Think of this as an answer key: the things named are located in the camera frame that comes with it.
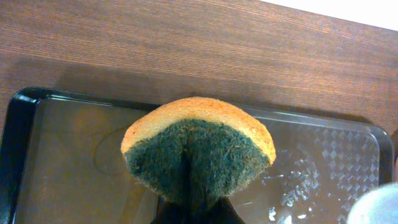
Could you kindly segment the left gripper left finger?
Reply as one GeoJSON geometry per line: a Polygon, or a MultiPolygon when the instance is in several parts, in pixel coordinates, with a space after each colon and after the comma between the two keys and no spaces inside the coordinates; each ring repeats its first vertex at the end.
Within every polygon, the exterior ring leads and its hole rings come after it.
{"type": "Polygon", "coordinates": [[[157,202],[156,216],[150,224],[187,224],[188,213],[187,211],[169,201],[165,201],[159,197],[157,202]]]}

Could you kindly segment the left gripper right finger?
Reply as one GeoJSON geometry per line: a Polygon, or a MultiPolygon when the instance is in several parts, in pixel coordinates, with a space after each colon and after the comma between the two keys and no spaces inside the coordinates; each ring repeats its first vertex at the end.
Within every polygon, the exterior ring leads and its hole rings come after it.
{"type": "Polygon", "coordinates": [[[227,197],[220,198],[204,213],[201,222],[205,224],[245,224],[227,197]]]}

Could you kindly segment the green yellow sponge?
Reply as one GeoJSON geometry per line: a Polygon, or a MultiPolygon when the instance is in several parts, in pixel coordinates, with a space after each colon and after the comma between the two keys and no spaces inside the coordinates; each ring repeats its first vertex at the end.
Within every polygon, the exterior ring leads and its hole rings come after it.
{"type": "Polygon", "coordinates": [[[245,189],[276,159],[271,134],[259,120],[204,97],[176,100],[138,119],[121,152],[135,179],[195,213],[245,189]]]}

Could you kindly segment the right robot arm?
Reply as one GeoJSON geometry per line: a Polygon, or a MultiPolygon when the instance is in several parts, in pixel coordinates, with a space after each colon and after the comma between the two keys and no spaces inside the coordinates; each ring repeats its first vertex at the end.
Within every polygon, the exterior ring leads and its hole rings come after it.
{"type": "Polygon", "coordinates": [[[359,198],[347,224],[397,224],[397,182],[383,185],[359,198]]]}

